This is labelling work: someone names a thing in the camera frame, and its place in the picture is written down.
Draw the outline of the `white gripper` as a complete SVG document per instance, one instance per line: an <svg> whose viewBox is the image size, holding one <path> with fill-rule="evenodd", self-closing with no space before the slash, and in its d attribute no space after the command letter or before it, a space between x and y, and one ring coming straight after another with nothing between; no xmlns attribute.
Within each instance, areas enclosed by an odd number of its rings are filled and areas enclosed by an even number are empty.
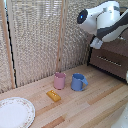
<svg viewBox="0 0 128 128"><path fill-rule="evenodd" d="M100 49L102 44L103 42L100 39L98 39L97 37L94 37L93 40L91 41L90 46L95 49Z"/></svg>

